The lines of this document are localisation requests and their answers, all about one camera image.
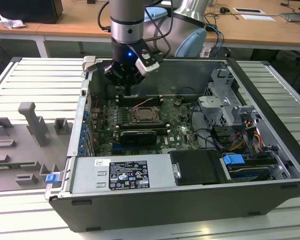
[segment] motherboard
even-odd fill
[[[189,123],[190,104],[175,97],[117,97],[91,111],[96,156],[200,149]]]

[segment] blue latch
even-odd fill
[[[46,184],[57,184],[57,183],[59,183],[59,174],[56,174],[56,173],[48,174],[45,178],[45,183]]]
[[[223,157],[223,161],[228,164],[245,164],[245,160],[241,154],[227,154]]]

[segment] metal slotted surface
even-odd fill
[[[238,61],[255,87],[300,144],[300,96],[270,66],[261,62]],[[247,105],[252,105],[244,90],[239,92]]]
[[[26,124],[18,113],[21,102],[34,102],[35,113],[46,123],[55,118],[73,122],[82,81],[81,58],[23,58],[13,63],[0,83],[0,117]]]
[[[77,66],[81,64],[81,59],[42,59],[42,58],[23,58],[22,64],[17,66],[58,66],[63,63],[65,66]],[[251,68],[249,62],[239,62],[245,64],[247,68]],[[45,83],[60,83],[60,82],[81,82],[80,76],[31,76],[25,77],[9,77],[11,82],[42,82]],[[267,83],[278,83],[279,81],[272,77],[255,77],[254,83],[268,80]],[[78,101],[78,94],[52,94],[48,95],[0,95],[0,104],[18,104],[20,102],[28,102],[35,97],[35,102],[38,111],[46,111],[47,108],[54,104],[60,108],[69,107],[67,104]],[[271,103],[272,107],[282,107],[280,104],[285,101],[286,104],[296,104],[293,107],[298,107],[299,103],[294,100],[292,95],[288,94],[263,94],[265,99]],[[292,132],[298,129],[300,117],[285,116],[281,120],[289,125]],[[94,231],[75,233],[72,232],[61,217],[53,210],[51,205],[44,198],[44,189],[27,190],[21,194],[15,192],[0,192],[0,240],[46,240],[48,238],[67,239],[67,240],[282,240],[282,239],[298,239],[300,240],[300,197],[293,198],[278,206],[276,209],[269,212],[267,215],[239,217],[230,219],[219,219],[199,222],[189,222],[171,225],[138,227],[129,229],[118,229],[109,231]],[[146,218],[140,210],[138,218]]]

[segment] sticker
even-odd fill
[[[110,164],[110,159],[96,159],[94,161],[94,166],[95,167],[102,167],[102,166],[109,166]]]
[[[150,188],[147,161],[109,162],[109,189]]]

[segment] power supply label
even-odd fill
[[[110,162],[109,189],[150,188],[147,161]]]

